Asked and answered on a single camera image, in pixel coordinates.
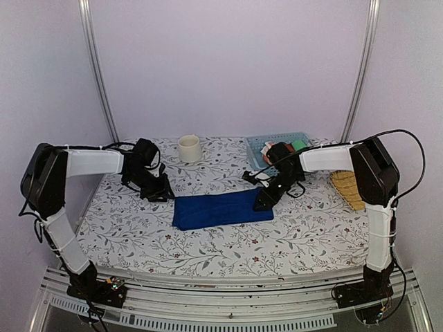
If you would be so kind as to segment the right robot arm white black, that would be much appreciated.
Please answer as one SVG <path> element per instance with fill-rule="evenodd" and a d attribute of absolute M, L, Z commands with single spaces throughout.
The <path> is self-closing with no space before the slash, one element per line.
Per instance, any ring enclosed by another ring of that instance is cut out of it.
<path fill-rule="evenodd" d="M 368 214 L 365 268 L 384 273 L 394 264 L 399 170 L 378 138 L 325 147 L 290 148 L 272 145 L 266 153 L 278 174 L 268 179 L 255 198 L 255 211 L 271 210 L 306 173 L 329 171 L 336 191 L 351 208 L 364 205 Z"/>

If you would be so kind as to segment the light blue plastic basket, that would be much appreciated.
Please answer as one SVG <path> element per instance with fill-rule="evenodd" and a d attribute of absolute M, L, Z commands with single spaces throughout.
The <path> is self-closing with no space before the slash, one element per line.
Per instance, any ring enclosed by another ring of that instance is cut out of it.
<path fill-rule="evenodd" d="M 295 140 L 301 140 L 307 146 L 312 146 L 312 141 L 310 137 L 303 132 L 267 134 L 263 136 L 250 136 L 245 138 L 246 153 L 251 167 L 255 171 L 260 171 L 261 169 L 264 169 L 266 166 L 268 166 L 268 164 L 264 161 L 263 155 L 261 153 L 262 149 L 265 147 L 266 142 L 292 143 Z"/>

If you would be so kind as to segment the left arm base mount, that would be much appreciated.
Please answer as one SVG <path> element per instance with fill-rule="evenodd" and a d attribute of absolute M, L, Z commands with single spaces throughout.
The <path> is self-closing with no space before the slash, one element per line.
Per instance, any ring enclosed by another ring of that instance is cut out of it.
<path fill-rule="evenodd" d="M 122 308 L 127 295 L 127 287 L 119 278 L 110 277 L 100 281 L 94 274 L 82 273 L 70 276 L 67 295 L 92 304 L 102 304 L 114 308 Z"/>

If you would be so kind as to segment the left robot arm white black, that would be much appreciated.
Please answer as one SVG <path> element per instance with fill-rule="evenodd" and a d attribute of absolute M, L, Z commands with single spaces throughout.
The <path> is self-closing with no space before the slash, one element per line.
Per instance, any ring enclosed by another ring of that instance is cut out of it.
<path fill-rule="evenodd" d="M 77 176 L 119 175 L 121 184 L 152 203 L 175 198 L 160 149 L 148 139 L 104 147 L 37 146 L 20 183 L 25 199 L 20 216 L 35 218 L 35 232 L 47 240 L 64 267 L 77 276 L 75 287 L 88 300 L 103 293 L 96 270 L 82 250 L 66 213 L 66 182 Z"/>

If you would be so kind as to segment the orange bunny pattern towel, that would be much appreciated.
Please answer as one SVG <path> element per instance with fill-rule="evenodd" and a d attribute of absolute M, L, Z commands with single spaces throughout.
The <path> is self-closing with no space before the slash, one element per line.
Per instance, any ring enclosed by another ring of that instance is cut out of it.
<path fill-rule="evenodd" d="M 272 150 L 274 144 L 274 142 L 265 142 L 263 148 L 260 150 L 262 159 L 267 163 L 267 165 L 272 165 L 275 161 L 277 161 L 275 152 Z"/>

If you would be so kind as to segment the blue towel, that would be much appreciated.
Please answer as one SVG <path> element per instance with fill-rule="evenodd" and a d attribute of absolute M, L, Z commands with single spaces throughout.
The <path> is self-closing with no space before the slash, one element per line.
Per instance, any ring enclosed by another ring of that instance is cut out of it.
<path fill-rule="evenodd" d="M 216 195 L 182 196 L 175 199 L 172 225 L 181 231 L 271 221 L 273 210 L 255 211 L 259 189 Z"/>

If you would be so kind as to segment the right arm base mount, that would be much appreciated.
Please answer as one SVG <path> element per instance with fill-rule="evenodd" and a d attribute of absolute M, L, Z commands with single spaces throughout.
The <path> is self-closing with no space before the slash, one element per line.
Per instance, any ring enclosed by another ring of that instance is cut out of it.
<path fill-rule="evenodd" d="M 347 308 L 388 299 L 393 293 L 389 277 L 375 273 L 364 276 L 361 282 L 335 285 L 332 289 L 332 299 L 339 308 Z"/>

